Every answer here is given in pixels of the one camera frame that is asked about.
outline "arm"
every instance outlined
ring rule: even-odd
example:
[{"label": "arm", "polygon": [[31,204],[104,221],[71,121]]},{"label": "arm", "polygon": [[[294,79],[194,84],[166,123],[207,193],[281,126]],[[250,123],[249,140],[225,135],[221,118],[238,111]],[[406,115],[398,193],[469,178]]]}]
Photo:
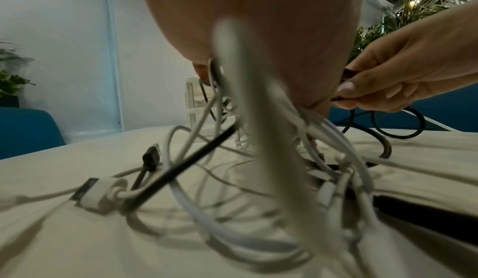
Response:
[{"label": "arm", "polygon": [[352,46],[362,0],[146,0],[169,42],[195,64],[211,56],[222,17],[265,41],[291,100],[326,114]]}]

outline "chair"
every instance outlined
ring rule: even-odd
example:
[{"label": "chair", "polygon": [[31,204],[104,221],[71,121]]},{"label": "chair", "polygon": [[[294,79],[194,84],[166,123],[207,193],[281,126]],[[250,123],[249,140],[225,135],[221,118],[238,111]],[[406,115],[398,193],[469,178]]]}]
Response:
[{"label": "chair", "polygon": [[0,107],[0,159],[65,145],[45,111]]}]

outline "white table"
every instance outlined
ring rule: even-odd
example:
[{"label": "white table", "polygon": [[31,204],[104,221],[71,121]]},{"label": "white table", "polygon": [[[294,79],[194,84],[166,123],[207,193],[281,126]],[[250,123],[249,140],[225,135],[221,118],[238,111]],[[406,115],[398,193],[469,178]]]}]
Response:
[{"label": "white table", "polygon": [[[2,160],[1,189],[19,194],[49,193],[82,184],[89,177],[109,176],[139,166],[144,151],[154,142],[162,143],[167,129],[136,130]],[[184,140],[185,133],[180,134],[175,142]],[[359,150],[380,151],[375,140],[361,133],[352,133],[351,139]],[[413,140],[391,142],[394,159],[439,159],[444,167],[446,162],[463,172],[476,172],[478,167],[476,135],[428,132]],[[246,166],[231,168],[238,161],[238,156],[219,151],[208,167],[216,167],[213,172],[230,183],[251,186],[241,174],[253,176],[252,170]],[[384,167],[374,171],[380,177],[377,188],[429,186],[437,193],[465,198],[461,202],[470,212],[478,209],[478,190],[474,187]],[[260,237],[288,237],[274,225],[273,216],[264,215],[267,198],[218,182],[196,166],[180,176],[180,183],[209,214],[234,229]],[[35,216],[66,199],[22,205],[0,213],[0,236],[10,223]],[[167,188],[137,215],[140,221],[132,219],[128,225],[117,212],[103,216],[68,201],[14,244],[0,249],[0,277],[332,277],[307,255],[293,258],[245,252],[208,237]],[[476,277],[478,253],[473,248],[400,222],[393,226],[397,243],[416,277]]]}]

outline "blue chair backrest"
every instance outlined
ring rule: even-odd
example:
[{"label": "blue chair backrest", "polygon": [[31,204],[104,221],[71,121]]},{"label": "blue chair backrest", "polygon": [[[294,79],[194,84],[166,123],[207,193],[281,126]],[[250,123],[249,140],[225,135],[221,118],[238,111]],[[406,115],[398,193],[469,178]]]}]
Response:
[{"label": "blue chair backrest", "polygon": [[[415,102],[411,107],[426,117],[460,131],[478,132],[478,114],[475,114],[475,109],[478,109],[478,84]],[[338,122],[346,119],[349,115],[349,111],[333,108],[329,119],[332,122]],[[358,117],[355,122],[373,128],[369,115]],[[377,122],[380,128],[414,129],[418,126],[417,119],[404,112],[377,113]],[[427,123],[426,129],[442,130],[442,128],[429,123]]]},{"label": "blue chair backrest", "polygon": [[45,111],[0,107],[0,159],[65,145]]}]

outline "blue vertical strip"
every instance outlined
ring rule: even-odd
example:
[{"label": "blue vertical strip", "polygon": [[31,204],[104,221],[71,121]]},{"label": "blue vertical strip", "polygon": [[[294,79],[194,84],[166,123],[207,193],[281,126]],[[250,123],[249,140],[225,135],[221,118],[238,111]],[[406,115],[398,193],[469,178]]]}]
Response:
[{"label": "blue vertical strip", "polygon": [[113,82],[116,87],[116,99],[117,107],[119,113],[119,129],[124,131],[124,121],[123,121],[123,107],[121,102],[121,80],[120,80],[120,69],[119,69],[119,58],[118,58],[118,43],[116,37],[116,28],[115,28],[115,15],[113,12],[113,0],[104,0],[105,15],[106,15],[106,27],[108,32],[108,45],[110,47],[110,58],[111,66],[113,72]]}]

